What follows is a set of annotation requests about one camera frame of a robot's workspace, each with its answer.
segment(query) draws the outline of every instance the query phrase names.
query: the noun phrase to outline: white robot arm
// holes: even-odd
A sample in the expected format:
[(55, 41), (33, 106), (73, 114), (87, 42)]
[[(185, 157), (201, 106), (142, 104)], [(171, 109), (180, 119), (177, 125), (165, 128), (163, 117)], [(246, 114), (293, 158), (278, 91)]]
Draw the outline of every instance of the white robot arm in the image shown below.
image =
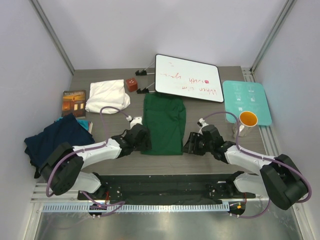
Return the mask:
[[(190, 133), (183, 148), (185, 153), (204, 155), (210, 152), (219, 161), (238, 165), (253, 173), (234, 173), (228, 181), (232, 191), (269, 197), (283, 210), (299, 202), (309, 192), (308, 186), (301, 178), (303, 176), (288, 156), (264, 156), (253, 151), (241, 150), (234, 142), (224, 141), (214, 125), (205, 122), (198, 124), (201, 127), (200, 132)], [(55, 195), (76, 190), (100, 199), (107, 192), (108, 186), (97, 173), (84, 173), (81, 170), (91, 164), (118, 159), (135, 150), (150, 148), (149, 131), (142, 125), (142, 117), (136, 117), (130, 122), (130, 130), (127, 130), (124, 136), (116, 135), (108, 141), (87, 146), (61, 144), (40, 168), (40, 173)]]

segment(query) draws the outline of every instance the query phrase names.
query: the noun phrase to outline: white wall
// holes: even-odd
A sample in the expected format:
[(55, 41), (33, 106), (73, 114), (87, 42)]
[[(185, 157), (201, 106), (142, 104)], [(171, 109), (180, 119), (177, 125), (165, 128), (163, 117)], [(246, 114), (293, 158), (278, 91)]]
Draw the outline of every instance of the white wall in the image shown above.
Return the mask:
[(319, 0), (297, 1), (256, 71), (280, 147), (311, 183), (313, 195), (306, 206), (316, 235), (320, 222), (319, 12)]
[(21, 240), (35, 187), (24, 139), (61, 113), (71, 74), (27, 0), (0, 1), (0, 232)]
[(75, 69), (250, 67), (286, 0), (39, 0)]

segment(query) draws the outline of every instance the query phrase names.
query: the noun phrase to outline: brown cube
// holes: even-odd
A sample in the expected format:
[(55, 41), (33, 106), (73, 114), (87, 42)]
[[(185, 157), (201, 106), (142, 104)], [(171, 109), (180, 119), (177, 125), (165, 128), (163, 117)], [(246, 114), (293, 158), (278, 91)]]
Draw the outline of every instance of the brown cube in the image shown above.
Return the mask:
[(128, 88), (129, 92), (133, 92), (138, 89), (138, 82), (134, 77), (125, 80), (125, 83), (126, 83), (126, 87)]

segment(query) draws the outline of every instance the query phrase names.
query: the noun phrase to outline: white cloth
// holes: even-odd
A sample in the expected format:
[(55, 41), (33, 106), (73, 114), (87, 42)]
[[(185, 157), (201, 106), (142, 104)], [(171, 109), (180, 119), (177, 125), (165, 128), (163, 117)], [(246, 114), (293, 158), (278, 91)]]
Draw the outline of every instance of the white cloth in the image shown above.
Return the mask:
[[(130, 97), (125, 93), (125, 81), (111, 80), (93, 82), (90, 84), (90, 95), (85, 104), (85, 110), (100, 113), (100, 109), (111, 106), (120, 110), (130, 105)], [(102, 110), (103, 114), (115, 114), (118, 111), (112, 108)]]

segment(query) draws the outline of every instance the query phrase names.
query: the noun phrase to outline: small whiteboard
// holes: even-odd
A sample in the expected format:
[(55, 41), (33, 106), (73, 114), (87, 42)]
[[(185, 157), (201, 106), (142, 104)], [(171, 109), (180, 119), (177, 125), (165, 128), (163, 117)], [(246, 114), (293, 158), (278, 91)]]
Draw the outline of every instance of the small whiteboard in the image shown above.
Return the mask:
[(222, 103), (224, 95), (215, 65), (155, 55), (155, 90)]

